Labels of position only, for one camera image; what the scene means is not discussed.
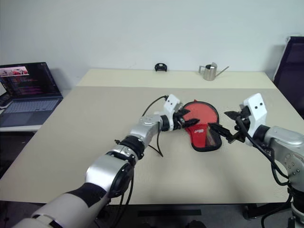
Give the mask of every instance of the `white wall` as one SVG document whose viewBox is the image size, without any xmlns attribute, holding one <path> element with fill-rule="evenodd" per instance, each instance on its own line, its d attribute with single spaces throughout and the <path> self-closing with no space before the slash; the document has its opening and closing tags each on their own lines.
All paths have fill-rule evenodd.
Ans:
<svg viewBox="0 0 304 228">
<path fill-rule="evenodd" d="M 1 63 L 46 61 L 61 88 L 89 68 L 273 72 L 304 33 L 303 0 L 0 0 Z"/>
</svg>

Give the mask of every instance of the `beige table surface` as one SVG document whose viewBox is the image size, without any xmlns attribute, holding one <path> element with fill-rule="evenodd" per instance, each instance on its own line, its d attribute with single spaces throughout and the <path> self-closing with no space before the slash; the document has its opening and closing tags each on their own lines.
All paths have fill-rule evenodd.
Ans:
<svg viewBox="0 0 304 228">
<path fill-rule="evenodd" d="M 84 182 L 86 169 L 124 138 L 146 106 L 163 94 L 184 103 L 209 102 L 223 112 L 260 92 L 267 125 L 304 133 L 304 121 L 277 89 L 183 89 L 77 86 L 47 119 L 0 180 L 0 200 L 48 202 Z M 150 113 L 162 109 L 155 104 Z M 149 148 L 135 167 L 131 204 L 255 203 L 286 200 L 269 162 L 254 148 L 223 141 L 214 152 L 196 152 L 184 130 L 160 135 L 161 158 Z"/>
</svg>

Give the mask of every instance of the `gray floor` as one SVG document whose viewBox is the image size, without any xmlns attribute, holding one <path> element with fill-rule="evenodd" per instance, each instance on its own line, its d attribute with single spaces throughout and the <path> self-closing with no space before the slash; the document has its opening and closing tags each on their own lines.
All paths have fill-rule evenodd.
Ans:
<svg viewBox="0 0 304 228">
<path fill-rule="evenodd" d="M 1 134 L 1 164 L 12 162 L 26 143 L 30 140 L 31 135 L 4 135 Z M 3 202 L 0 201 L 0 228 L 5 227 L 5 218 L 9 218 L 6 228 L 14 226 L 23 218 L 28 218 L 41 205 L 22 202 Z M 164 210 L 164 209 L 198 209 L 201 211 L 199 216 L 138 216 L 140 212 L 147 210 Z M 117 207 L 109 207 L 109 218 L 97 220 L 100 227 L 109 227 L 112 218 L 115 216 Z M 287 220 L 291 216 L 290 211 L 272 215 L 266 220 L 267 228 L 286 228 Z M 240 205 L 179 205 L 179 206 L 139 206 L 130 205 L 124 214 L 117 228 L 138 227 L 142 223 L 149 223 L 158 228 L 183 228 L 192 220 L 202 221 L 207 228 L 258 228 L 260 218 L 245 220 L 242 215 L 242 206 Z M 92 223 L 90 228 L 98 228 Z"/>
</svg>

